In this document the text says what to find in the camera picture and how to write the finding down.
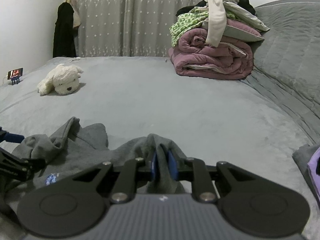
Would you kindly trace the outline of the black hanging coat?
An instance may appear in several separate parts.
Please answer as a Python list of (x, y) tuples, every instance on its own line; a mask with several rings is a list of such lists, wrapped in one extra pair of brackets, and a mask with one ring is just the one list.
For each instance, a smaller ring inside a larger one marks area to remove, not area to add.
[(69, 3), (63, 2), (59, 5), (54, 30), (53, 58), (76, 57), (73, 14), (74, 10)]

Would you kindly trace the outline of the grey star curtain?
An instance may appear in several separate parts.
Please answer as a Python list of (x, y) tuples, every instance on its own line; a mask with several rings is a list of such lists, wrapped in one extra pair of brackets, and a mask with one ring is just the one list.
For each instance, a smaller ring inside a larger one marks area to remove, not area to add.
[(202, 0), (76, 0), (81, 57), (166, 57), (176, 12)]

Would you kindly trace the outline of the white plush dog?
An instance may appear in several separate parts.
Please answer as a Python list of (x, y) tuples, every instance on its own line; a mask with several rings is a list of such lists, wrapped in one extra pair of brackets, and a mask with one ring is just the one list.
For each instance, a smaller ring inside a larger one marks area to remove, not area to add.
[(59, 95), (68, 95), (75, 92), (80, 86), (80, 77), (83, 70), (77, 65), (65, 66), (58, 64), (37, 85), (37, 92), (45, 96), (55, 91)]

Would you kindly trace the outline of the folded mauve quilt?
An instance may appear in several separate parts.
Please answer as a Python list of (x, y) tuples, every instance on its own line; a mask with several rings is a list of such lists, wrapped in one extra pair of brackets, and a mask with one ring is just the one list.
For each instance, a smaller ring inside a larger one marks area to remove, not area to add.
[(208, 30), (194, 28), (169, 49), (169, 57), (180, 76), (217, 80), (241, 80), (253, 70), (252, 42), (264, 40), (254, 28), (236, 20), (227, 20), (217, 47), (206, 43)]

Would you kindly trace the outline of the purple cloth item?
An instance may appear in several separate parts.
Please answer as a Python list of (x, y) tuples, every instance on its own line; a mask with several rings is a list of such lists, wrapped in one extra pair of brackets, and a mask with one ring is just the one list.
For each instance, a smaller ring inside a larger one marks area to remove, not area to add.
[(319, 148), (317, 148), (315, 153), (311, 156), (307, 168), (312, 188), (315, 191), (317, 200), (319, 200)]

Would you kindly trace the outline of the cream white garment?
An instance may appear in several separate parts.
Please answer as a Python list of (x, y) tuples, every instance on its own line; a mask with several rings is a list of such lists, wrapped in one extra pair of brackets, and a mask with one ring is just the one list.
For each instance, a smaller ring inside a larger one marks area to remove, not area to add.
[(227, 25), (227, 16), (225, 9), (234, 13), (238, 18), (249, 23), (255, 29), (261, 31), (269, 31), (269, 27), (265, 25), (257, 16), (253, 15), (246, 9), (238, 5), (239, 0), (205, 0), (208, 5), (208, 35), (206, 42), (213, 46), (218, 46), (225, 27)]

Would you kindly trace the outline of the green patterned garment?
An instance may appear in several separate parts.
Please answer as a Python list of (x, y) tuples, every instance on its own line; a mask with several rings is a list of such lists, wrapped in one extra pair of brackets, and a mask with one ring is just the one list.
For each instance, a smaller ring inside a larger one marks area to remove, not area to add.
[(191, 11), (178, 15), (176, 23), (169, 28), (171, 35), (171, 46), (177, 46), (179, 39), (186, 32), (190, 31), (191, 29), (200, 28), (204, 20), (206, 20), (208, 17), (208, 7), (194, 7), (191, 9)]

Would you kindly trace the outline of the grey bed sheet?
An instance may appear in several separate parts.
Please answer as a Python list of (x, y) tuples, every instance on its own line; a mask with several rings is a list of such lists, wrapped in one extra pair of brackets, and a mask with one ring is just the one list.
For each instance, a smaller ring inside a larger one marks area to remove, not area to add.
[[(38, 83), (57, 65), (84, 72), (73, 94), (40, 96)], [(69, 118), (101, 123), (109, 148), (149, 134), (176, 142), (207, 164), (225, 160), (301, 193), (311, 215), (307, 239), (319, 239), (319, 208), (292, 154), (309, 143), (294, 120), (241, 81), (178, 76), (161, 57), (57, 57), (17, 85), (1, 84), (1, 126), (25, 137), (51, 135)]]

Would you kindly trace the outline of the grey t-shirt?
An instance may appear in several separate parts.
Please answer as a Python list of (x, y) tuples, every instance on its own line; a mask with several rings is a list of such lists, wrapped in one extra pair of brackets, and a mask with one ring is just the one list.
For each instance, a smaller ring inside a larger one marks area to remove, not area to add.
[(34, 179), (26, 183), (1, 176), (1, 215), (4, 216), (8, 211), (16, 212), (21, 197), (48, 185), (52, 176), (61, 180), (104, 161), (121, 166), (130, 159), (146, 158), (153, 153), (157, 155), (159, 174), (154, 182), (141, 187), (139, 192), (184, 193), (182, 184), (170, 176), (167, 165), (169, 150), (185, 158), (175, 142), (156, 134), (132, 139), (111, 150), (108, 148), (108, 136), (103, 124), (81, 127), (80, 120), (72, 117), (51, 136), (31, 135), (13, 150), (13, 155), (18, 158), (41, 158), (46, 163)]

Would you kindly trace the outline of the grey quilted headboard cover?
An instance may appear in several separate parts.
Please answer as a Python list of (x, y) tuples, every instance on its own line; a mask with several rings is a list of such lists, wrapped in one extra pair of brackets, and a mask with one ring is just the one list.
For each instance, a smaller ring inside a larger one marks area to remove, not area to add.
[(249, 86), (319, 143), (319, 0), (278, 0), (255, 8), (270, 30), (251, 45)]

